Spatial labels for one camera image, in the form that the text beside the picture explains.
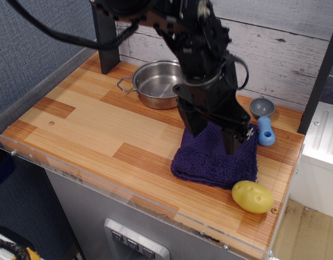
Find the counter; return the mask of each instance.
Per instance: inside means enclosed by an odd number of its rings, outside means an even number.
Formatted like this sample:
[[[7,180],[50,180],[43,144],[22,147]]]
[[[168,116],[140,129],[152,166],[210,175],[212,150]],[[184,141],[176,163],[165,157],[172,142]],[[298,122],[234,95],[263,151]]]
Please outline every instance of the counter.
[[[271,190],[277,211],[249,213],[234,202],[231,190],[171,174],[184,125],[177,108],[155,110],[117,88],[136,68],[121,62],[103,75],[95,54],[8,127],[0,142],[13,154],[210,243],[264,259],[304,140],[297,133],[302,113],[277,106],[271,117],[277,141],[258,147],[257,181]],[[249,110],[249,98],[238,101]]]

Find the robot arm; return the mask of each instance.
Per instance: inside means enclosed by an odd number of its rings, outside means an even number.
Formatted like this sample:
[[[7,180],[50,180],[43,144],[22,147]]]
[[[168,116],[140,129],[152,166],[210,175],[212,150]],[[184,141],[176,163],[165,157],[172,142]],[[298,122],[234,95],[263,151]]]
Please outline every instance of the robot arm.
[[[227,50],[228,28],[221,25],[208,0],[91,0],[115,20],[153,27],[179,60],[183,83],[174,86],[186,128],[198,135],[211,121],[222,127],[227,154],[252,135],[251,118],[238,104],[236,90],[248,80],[245,63]],[[235,62],[247,70],[238,88]]]

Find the yellow toy potato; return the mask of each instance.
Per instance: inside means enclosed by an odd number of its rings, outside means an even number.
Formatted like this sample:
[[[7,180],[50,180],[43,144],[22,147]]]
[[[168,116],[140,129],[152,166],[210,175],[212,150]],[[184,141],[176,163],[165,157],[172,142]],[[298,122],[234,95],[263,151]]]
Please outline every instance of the yellow toy potato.
[[[268,212],[274,204],[273,195],[266,187],[249,180],[236,183],[232,196],[244,210],[257,214]]]

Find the wooden floor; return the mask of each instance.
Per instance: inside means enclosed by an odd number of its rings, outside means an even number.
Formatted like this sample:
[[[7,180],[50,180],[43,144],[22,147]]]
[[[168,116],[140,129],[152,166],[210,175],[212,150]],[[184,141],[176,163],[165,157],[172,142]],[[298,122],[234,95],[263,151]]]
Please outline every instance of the wooden floor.
[[[289,200],[273,252],[280,260],[333,260],[333,218]]]

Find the blue toy bowl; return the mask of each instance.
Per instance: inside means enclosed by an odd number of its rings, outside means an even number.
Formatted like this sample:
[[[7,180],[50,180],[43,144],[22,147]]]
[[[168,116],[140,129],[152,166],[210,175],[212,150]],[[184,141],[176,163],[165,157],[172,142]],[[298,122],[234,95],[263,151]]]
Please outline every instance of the blue toy bowl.
[[[251,113],[259,118],[261,116],[269,117],[275,112],[275,105],[269,99],[258,98],[251,101],[249,104]]]

